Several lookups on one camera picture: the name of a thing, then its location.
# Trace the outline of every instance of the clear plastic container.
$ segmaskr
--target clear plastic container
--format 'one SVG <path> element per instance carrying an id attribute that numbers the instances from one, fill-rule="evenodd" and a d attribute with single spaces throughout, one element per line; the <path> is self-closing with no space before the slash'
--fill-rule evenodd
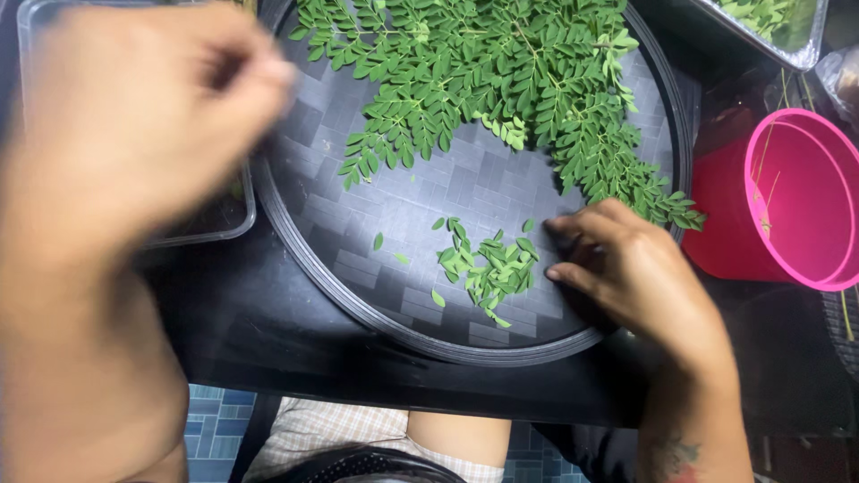
<path id="1" fill-rule="evenodd" d="M 180 2 L 189 5 L 194 2 Z M 32 75 L 32 53 L 39 32 L 51 24 L 62 9 L 76 5 L 102 5 L 107 7 L 145 8 L 158 2 L 149 0 L 27 0 L 18 8 L 18 47 L 21 57 L 21 95 L 24 103 L 24 121 L 27 121 L 27 90 Z M 193 216 L 165 229 L 146 243 L 146 248 L 172 247 L 189 243 L 213 242 L 235 238 L 253 225 L 256 219 L 251 171 L 245 165 L 240 174 L 209 204 Z"/>

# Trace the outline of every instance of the hand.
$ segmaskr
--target hand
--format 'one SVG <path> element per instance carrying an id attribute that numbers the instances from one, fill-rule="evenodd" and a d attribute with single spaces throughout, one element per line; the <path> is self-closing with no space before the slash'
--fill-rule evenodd
<path id="1" fill-rule="evenodd" d="M 719 311 L 667 231 L 616 199 L 546 223 L 603 251 L 599 273 L 559 263 L 546 271 L 548 278 L 591 296 L 617 322 L 662 345 L 681 367 L 708 370 L 733 362 Z"/>
<path id="2" fill-rule="evenodd" d="M 232 5 L 68 9 L 40 37 L 27 142 L 0 173 L 0 255 L 122 260 L 203 203 L 283 109 L 295 69 Z"/>

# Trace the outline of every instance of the round tray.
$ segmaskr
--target round tray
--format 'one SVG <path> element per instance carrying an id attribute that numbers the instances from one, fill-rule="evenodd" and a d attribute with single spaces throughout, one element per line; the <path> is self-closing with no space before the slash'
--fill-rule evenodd
<path id="1" fill-rule="evenodd" d="M 297 24 L 290 0 L 263 3 L 262 22 L 280 36 Z M 658 162 L 672 178 L 671 191 L 689 192 L 691 140 L 679 92 L 664 55 L 641 17 L 624 13 L 641 46 L 621 59 L 624 84 L 639 113 L 629 121 L 642 130 L 637 154 Z M 552 239 L 539 227 L 529 234 L 541 260 L 535 284 L 509 296 L 496 313 L 512 325 L 500 328 L 474 307 L 462 282 L 450 284 L 436 251 L 451 245 L 438 217 L 459 217 L 472 243 L 504 229 L 503 242 L 521 236 L 528 218 L 541 221 L 584 206 L 578 190 L 560 197 L 553 186 L 551 157 L 543 151 L 512 153 L 478 123 L 454 131 L 451 149 L 433 149 L 412 169 L 380 169 L 373 182 L 345 192 L 337 176 L 345 140 L 361 131 L 362 106 L 377 84 L 352 78 L 354 66 L 332 71 L 321 59 L 308 62 L 307 41 L 281 40 L 284 55 L 302 71 L 302 87 L 289 116 L 256 153 L 254 180 L 278 235 L 308 276 L 358 321 L 400 344 L 460 364 L 540 364 L 587 349 L 615 326 L 574 290 L 542 276 L 556 263 Z M 683 230 L 668 227 L 680 242 Z M 374 251 L 373 238 L 385 242 Z M 393 253 L 406 255 L 403 265 Z M 447 301 L 435 305 L 435 289 Z"/>

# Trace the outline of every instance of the checkered shorts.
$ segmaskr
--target checkered shorts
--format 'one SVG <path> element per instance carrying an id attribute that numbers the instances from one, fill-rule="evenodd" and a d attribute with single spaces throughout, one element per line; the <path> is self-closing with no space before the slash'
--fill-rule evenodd
<path id="1" fill-rule="evenodd" d="M 406 434 L 409 412 L 283 398 L 271 435 L 253 459 L 242 483 L 256 483 L 332 449 L 369 444 L 419 456 L 458 474 L 468 483 L 499 483 L 504 468 L 467 462 L 430 451 Z"/>

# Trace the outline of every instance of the tattoo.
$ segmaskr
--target tattoo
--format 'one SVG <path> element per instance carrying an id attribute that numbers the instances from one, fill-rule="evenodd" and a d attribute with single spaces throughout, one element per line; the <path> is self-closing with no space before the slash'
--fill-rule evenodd
<path id="1" fill-rule="evenodd" d="M 700 444 L 684 444 L 681 436 L 665 437 L 650 448 L 650 481 L 653 483 L 697 483 L 694 463 Z"/>

